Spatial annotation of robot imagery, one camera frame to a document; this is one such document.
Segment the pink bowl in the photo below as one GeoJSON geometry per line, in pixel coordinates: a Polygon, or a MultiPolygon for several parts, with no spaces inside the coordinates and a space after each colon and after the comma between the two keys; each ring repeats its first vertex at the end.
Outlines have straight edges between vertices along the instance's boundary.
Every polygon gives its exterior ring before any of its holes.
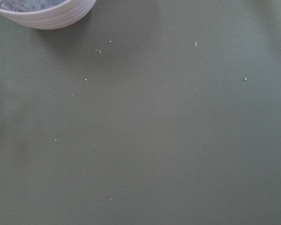
{"type": "Polygon", "coordinates": [[[29,28],[55,30],[78,22],[95,3],[96,0],[66,0],[51,8],[34,12],[13,12],[0,8],[0,15],[29,28]]]}

